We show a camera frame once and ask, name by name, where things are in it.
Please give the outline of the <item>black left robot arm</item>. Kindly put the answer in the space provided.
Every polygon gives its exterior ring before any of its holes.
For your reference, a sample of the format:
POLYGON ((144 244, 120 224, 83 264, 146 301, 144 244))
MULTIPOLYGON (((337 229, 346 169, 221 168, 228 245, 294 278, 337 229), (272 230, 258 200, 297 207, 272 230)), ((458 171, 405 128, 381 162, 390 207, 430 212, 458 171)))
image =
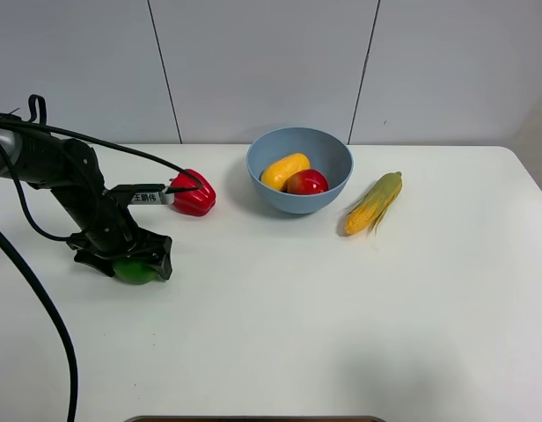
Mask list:
POLYGON ((19 195, 23 183, 51 192, 79 228, 61 239, 76 253, 75 262, 128 283, 170 279, 171 238, 141 228, 128 210, 167 204, 165 185, 108 189, 86 143, 32 129, 0 128, 0 178, 11 179, 19 195))

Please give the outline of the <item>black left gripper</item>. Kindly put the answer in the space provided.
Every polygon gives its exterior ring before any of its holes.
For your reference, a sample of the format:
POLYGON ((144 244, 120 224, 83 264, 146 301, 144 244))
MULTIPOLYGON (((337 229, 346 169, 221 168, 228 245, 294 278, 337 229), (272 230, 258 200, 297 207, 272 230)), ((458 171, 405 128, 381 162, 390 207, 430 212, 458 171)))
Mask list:
POLYGON ((94 195, 81 187, 66 191, 66 212, 80 228, 66 244, 76 252, 74 261, 107 277, 114 277, 113 262, 131 258, 150 266, 163 281, 172 276, 172 239, 138 226, 128 207, 108 194, 94 195))

